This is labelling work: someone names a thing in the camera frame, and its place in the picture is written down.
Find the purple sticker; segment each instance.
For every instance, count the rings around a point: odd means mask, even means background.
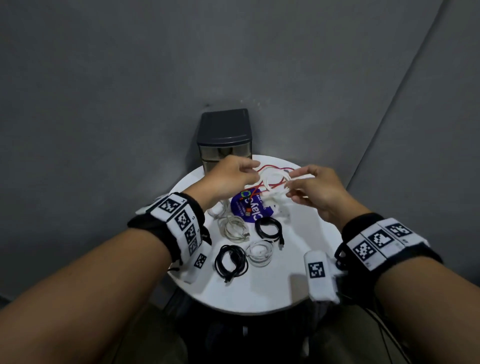
[[[255,188],[252,187],[249,190],[236,194],[230,203],[232,213],[235,216],[240,216],[246,222],[255,222],[259,218],[273,215],[272,208],[264,206],[260,194],[256,194],[250,198],[254,189]]]

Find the person's left hand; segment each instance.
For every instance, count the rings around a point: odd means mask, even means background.
[[[256,183],[260,176],[253,168],[258,166],[260,162],[257,160],[227,156],[219,161],[205,177],[183,192],[193,197],[206,211],[218,201],[233,197],[245,189],[245,185]]]

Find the round table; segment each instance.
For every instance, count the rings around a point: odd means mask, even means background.
[[[294,163],[275,157],[254,155],[253,159],[260,161],[261,166],[272,164],[281,168],[298,168]],[[199,167],[182,178],[171,192],[181,192],[203,176],[203,168]],[[222,245],[236,243],[222,237],[217,221],[205,214],[205,226],[213,242],[212,252],[193,284],[170,274],[175,283],[206,306],[237,315],[267,314],[289,308],[308,298],[303,255],[310,250],[320,249],[333,257],[341,243],[341,235],[334,225],[320,219],[315,209],[297,205],[285,195],[275,199],[278,211],[273,217],[282,224],[285,247],[280,251],[278,244],[275,245],[269,265],[259,268],[250,264],[245,275],[225,283],[213,268],[213,262]],[[251,242],[260,240],[254,224],[247,225],[251,236],[248,242],[240,244],[243,249]]]

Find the dark gray box top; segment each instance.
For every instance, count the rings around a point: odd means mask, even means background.
[[[199,146],[238,146],[252,142],[247,109],[204,112],[200,119]]]

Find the person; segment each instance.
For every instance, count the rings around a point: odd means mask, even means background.
[[[203,211],[254,184],[258,161],[228,156],[184,193]],[[370,213],[336,173],[309,165],[290,173],[288,197],[316,208],[340,231]],[[127,229],[42,280],[0,311],[0,362],[91,363],[148,300],[172,263],[153,234]],[[403,261],[374,293],[418,357],[431,363],[480,362],[480,289],[428,257]]]

